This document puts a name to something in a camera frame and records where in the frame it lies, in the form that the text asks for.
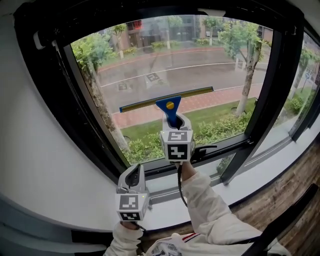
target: tree trunk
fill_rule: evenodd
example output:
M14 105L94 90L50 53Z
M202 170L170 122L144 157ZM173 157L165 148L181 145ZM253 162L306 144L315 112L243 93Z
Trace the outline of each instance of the tree trunk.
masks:
M302 78L307 66L308 66L308 62L306 62L306 65L304 65L304 66L300 66L299 65L299 67L298 67L299 68L298 75L296 76L295 82L294 82L293 87L292 87L292 89L291 89L291 91L289 93L289 96L288 96L289 100L293 99L293 97L294 97L294 95L296 93L296 90L297 90L297 88L298 88L298 86L300 84L301 78Z
M239 105L236 108L235 115L239 117L243 111L245 111L248 95L251 88L252 77L254 76L256 65L259 61L259 56L261 52L261 42L256 42L256 45L251 45L250 43L247 46L248 53L246 57L246 76L244 81L244 87L242 89L242 97L240 99Z
M167 38L167 40L166 40L166 47L170 50L170 36L169 36L169 29L167 29L167 31L166 31L166 38Z
M118 44L119 44L120 59L123 59L124 58L124 52L122 51L121 36L118 36Z
M107 104L105 103L104 97L99 88L99 81L96 74L92 74L88 67L85 70L81 71L84 81L87 85L88 91L93 99L93 102L100 113L103 122L105 123L106 127L110 131L113 139L117 143L120 149L122 150L129 150L129 146L127 141L125 140L124 136L122 135L120 129L115 124L112 114L109 112L107 108Z
M213 30L214 30L214 28L212 27L211 31L210 31L210 40L209 40L209 45L210 46L212 46L212 33L213 33Z

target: black cable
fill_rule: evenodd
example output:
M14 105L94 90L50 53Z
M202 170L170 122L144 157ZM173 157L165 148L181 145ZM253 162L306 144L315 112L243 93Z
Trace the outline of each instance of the black cable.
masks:
M182 190L181 190L181 172L182 172L182 162L179 164L178 171L177 171L177 173L178 173L178 188L179 188L180 197L181 197L184 205L186 207L188 207L187 206L187 202L186 202L184 196L182 195Z

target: wooden floor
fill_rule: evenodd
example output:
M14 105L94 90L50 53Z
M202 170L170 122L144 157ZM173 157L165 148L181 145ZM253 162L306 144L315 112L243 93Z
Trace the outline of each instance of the wooden floor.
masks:
M320 142L313 145L269 186L231 208L237 217L263 231L266 226L281 215L310 186L320 186ZM193 232L190 224L183 224L171 230L148 234L142 238L146 251L157 239ZM292 255L320 255L320 191L317 192L306 211L294 227L280 240Z

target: red stripe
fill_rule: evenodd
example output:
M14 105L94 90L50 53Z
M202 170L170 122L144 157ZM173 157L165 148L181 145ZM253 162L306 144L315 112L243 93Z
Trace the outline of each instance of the red stripe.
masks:
M184 237L184 238L182 238L182 241L184 241L184 240L186 240L187 238L189 238L189 237L192 237L193 235L195 235L196 233L192 233L192 234L190 234L190 235L188 235L188 236L186 236L186 237Z

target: grass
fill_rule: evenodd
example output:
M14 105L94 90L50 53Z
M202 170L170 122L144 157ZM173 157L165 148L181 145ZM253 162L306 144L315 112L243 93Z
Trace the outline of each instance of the grass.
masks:
M245 111L253 112L256 98L249 98L246 103ZM215 123L229 115L232 115L230 109L237 107L239 101L226 103L218 106L207 107L200 110L185 113L184 115L191 121L193 132L199 134L199 123ZM141 139L144 144L148 143L146 134L156 134L162 130L162 120L155 120L144 124L138 124L123 128L122 134L129 136L133 141Z

